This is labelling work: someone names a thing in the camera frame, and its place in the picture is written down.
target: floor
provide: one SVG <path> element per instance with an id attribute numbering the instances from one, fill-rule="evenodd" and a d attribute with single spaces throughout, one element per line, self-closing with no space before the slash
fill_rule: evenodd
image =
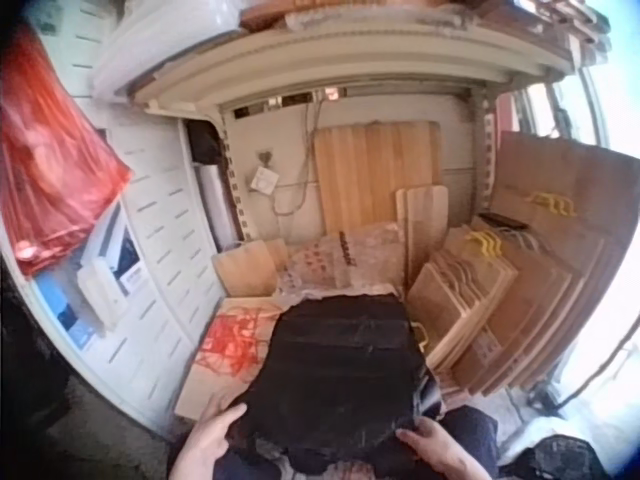
<path id="1" fill-rule="evenodd" d="M 168 445 L 124 417 L 81 381 L 72 378 L 67 388 L 71 412 L 48 430 L 57 445 L 74 458 L 74 478 L 166 478 Z M 498 444 L 513 438 L 537 415 L 526 407 L 518 391 L 501 391 L 470 404 L 499 424 Z"/>

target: hand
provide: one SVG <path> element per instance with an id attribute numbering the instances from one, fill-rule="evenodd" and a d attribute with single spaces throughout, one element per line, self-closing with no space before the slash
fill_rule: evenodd
<path id="1" fill-rule="evenodd" d="M 211 480 L 215 461 L 229 449 L 225 439 L 229 427 L 246 411 L 247 406 L 241 403 L 219 413 L 217 402 L 209 401 L 180 451 L 169 480 Z"/>
<path id="2" fill-rule="evenodd" d="M 489 474 L 442 426 L 420 417 L 418 433 L 398 430 L 396 436 L 418 456 L 449 480 L 490 480 Z"/>

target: plastic wrap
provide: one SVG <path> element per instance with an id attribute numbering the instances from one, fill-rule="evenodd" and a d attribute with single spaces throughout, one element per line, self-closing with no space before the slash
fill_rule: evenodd
<path id="1" fill-rule="evenodd" d="M 186 51 L 238 28 L 239 0 L 147 0 L 109 38 L 94 68 L 93 96 L 127 101 L 126 89 Z"/>
<path id="2" fill-rule="evenodd" d="M 78 247 L 131 171 L 66 93 L 44 47 L 20 27 L 2 64 L 0 201 L 25 275 Z"/>
<path id="3" fill-rule="evenodd" d="M 278 278 L 283 303 L 332 295 L 403 295 L 404 232 L 395 222 L 339 233 L 293 252 Z"/>

